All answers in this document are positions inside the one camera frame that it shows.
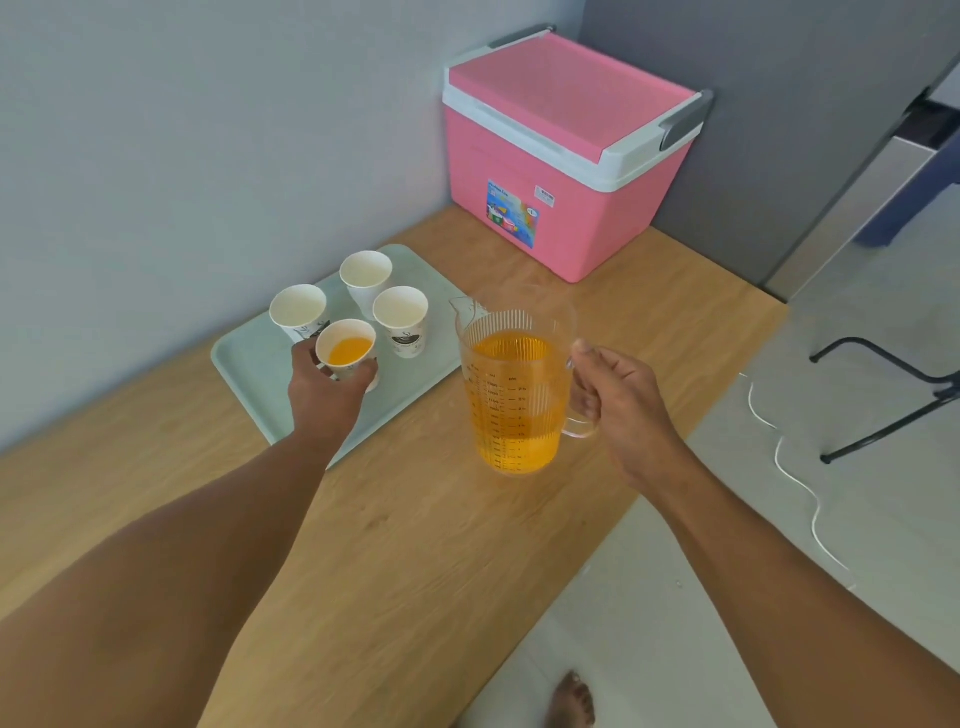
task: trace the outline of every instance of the hand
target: hand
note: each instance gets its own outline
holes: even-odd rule
[[[316,339],[307,339],[294,345],[294,374],[287,396],[294,412],[294,434],[335,446],[335,452],[357,423],[377,364],[375,359],[368,359],[346,381],[334,381],[329,369],[317,368],[316,343]]]
[[[692,453],[677,432],[654,371],[641,361],[583,339],[573,345],[572,405],[599,421],[613,462],[627,482],[655,499]]]

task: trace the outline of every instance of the foot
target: foot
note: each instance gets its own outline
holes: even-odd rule
[[[590,688],[571,670],[553,692],[543,728],[590,728],[595,722]]]

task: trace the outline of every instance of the measuring pitcher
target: measuring pitcher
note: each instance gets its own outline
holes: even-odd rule
[[[588,437],[595,425],[568,417],[576,312],[536,285],[490,289],[450,301],[473,437],[480,456],[501,473],[540,470],[556,456],[561,434]]]

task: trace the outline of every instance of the floor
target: floor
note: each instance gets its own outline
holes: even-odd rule
[[[835,338],[873,339],[930,374],[960,367],[960,186],[887,249],[848,246],[792,303],[781,332],[690,438],[728,485],[835,578],[960,670],[960,403],[825,466],[846,445],[931,400],[930,388]],[[774,431],[751,414],[747,395]],[[849,569],[833,563],[818,531]],[[597,724],[771,728],[733,644],[660,516],[637,502],[461,718],[535,728],[570,667]]]

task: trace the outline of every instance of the white cooler rim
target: white cooler rim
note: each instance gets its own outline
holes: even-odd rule
[[[562,144],[535,132],[450,83],[450,68],[546,33],[549,31],[542,31],[507,45],[486,46],[458,58],[444,70],[444,104],[573,180],[597,192],[607,193],[616,192],[656,167],[696,138],[704,128],[704,123],[701,121],[683,136],[670,139],[666,149],[660,148],[671,131],[672,125],[669,123],[671,117],[679,111],[691,105],[705,106],[703,116],[706,117],[713,99],[710,91],[693,94],[673,109],[661,114],[635,132],[627,134],[607,147],[600,155],[600,161],[593,162],[576,152],[571,152]]]

